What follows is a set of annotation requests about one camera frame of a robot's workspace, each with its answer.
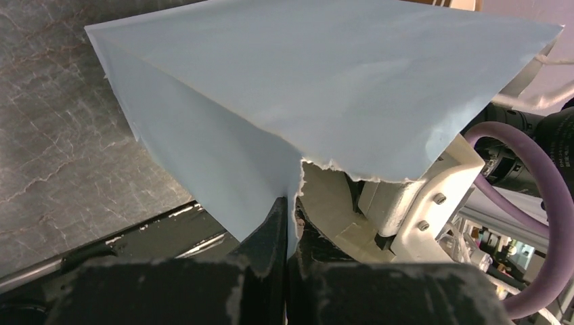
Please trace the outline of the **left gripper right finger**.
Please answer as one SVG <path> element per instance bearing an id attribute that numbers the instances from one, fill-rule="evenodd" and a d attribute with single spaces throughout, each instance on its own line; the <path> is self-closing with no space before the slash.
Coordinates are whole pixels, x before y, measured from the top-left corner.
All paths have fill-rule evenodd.
<path id="1" fill-rule="evenodd" d="M 360 263 L 296 213 L 289 324 L 509 324 L 494 289 L 459 263 Z"/>

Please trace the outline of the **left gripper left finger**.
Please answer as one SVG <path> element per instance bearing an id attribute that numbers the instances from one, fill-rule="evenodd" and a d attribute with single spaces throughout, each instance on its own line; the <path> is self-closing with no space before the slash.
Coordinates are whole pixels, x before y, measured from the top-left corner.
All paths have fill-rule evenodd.
<path id="1" fill-rule="evenodd" d="M 87 264 L 48 324 L 283 324 L 288 201 L 224 257 Z"/>

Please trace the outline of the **light blue paper bag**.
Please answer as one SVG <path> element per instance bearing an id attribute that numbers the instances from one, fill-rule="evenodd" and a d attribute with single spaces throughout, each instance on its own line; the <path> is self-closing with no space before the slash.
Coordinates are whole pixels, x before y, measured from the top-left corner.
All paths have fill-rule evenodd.
<path id="1" fill-rule="evenodd" d="M 205 1 L 86 27 L 136 140 L 234 237 L 306 163 L 417 181 L 562 26 L 406 1 Z"/>

